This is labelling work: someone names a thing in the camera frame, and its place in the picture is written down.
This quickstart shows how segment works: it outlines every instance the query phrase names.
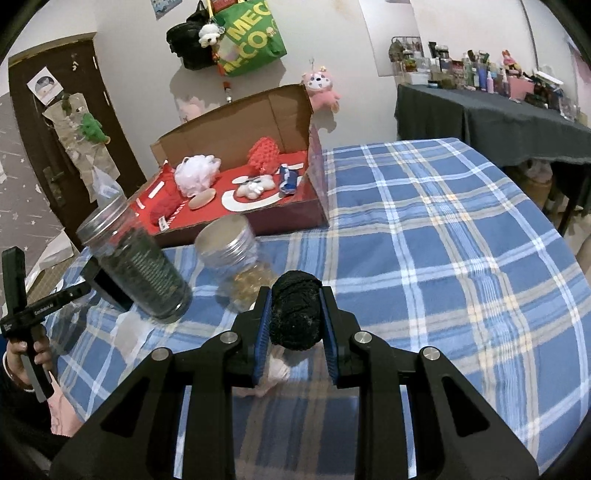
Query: starry wallpaper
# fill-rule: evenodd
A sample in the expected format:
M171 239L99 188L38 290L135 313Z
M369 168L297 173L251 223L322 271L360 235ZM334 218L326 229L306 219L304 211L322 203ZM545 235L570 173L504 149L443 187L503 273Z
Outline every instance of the starry wallpaper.
M24 250L29 273L62 228L37 183L7 93L0 97L0 251L14 246ZM2 303L4 284L0 269Z

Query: jar lid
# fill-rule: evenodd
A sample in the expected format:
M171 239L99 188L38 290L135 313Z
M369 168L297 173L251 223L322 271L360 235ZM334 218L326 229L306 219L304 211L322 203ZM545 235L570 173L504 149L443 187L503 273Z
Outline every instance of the jar lid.
M97 208L82 222L76 230L77 237L87 245L94 237L107 230L126 210L127 199L123 195L118 195L107 206L103 209Z
M226 215L207 225L195 239L195 249L207 267L242 261L251 255L255 236L243 215Z

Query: white wall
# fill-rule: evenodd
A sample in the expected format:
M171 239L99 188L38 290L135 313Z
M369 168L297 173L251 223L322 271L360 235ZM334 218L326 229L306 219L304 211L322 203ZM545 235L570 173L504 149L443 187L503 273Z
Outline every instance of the white wall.
M454 59L485 50L492 61L509 50L523 69L535 68L534 47L519 0L411 0L418 30L428 42L449 46Z
M184 21L196 2L184 1L156 21L147 0L96 0L95 44L113 106L144 173L157 169L150 144L180 124L175 96L223 103L215 68L191 72L170 53L166 31ZM316 121L325 148L396 139L396 86L378 77L358 0L269 0L288 54L258 71L231 79L235 98L298 83L310 68L326 66L342 96L332 118Z
M375 64L381 77L393 76L388 49L392 37L418 37L417 21L410 0L359 0Z
M552 75L564 82L564 92L577 101L574 62L568 43L568 33L550 9L540 0L522 0L534 34L540 69L552 68Z
M94 0L50 0L25 26L0 66L0 96L8 92L8 59L58 38L96 31Z

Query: pink cloth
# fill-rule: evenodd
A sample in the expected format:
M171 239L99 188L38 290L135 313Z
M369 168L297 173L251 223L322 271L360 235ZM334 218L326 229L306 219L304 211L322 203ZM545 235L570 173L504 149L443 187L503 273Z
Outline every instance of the pink cloth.
M526 94L534 93L534 82L524 79L517 79L515 77L509 77L509 88L511 90L511 98L516 100L524 100Z
M51 432L57 435L65 435L72 437L82 427L82 421L74 412L74 407L68 402L64 396L59 383L53 379L53 389L55 393L51 396L47 403L51 412Z

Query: black sleeve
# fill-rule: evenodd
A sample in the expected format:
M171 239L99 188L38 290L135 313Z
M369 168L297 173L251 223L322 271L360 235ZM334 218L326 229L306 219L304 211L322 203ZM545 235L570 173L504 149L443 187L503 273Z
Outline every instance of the black sleeve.
M4 362L0 365L0 404L4 411L20 422L51 432L51 413L47 402L39 403L34 393L19 388L4 370Z
M19 445L27 445L53 460L68 441L68 437L51 433L47 402L39 403L34 393L20 389L4 365L0 365L0 428L6 430L0 432L0 457L14 456L21 452Z

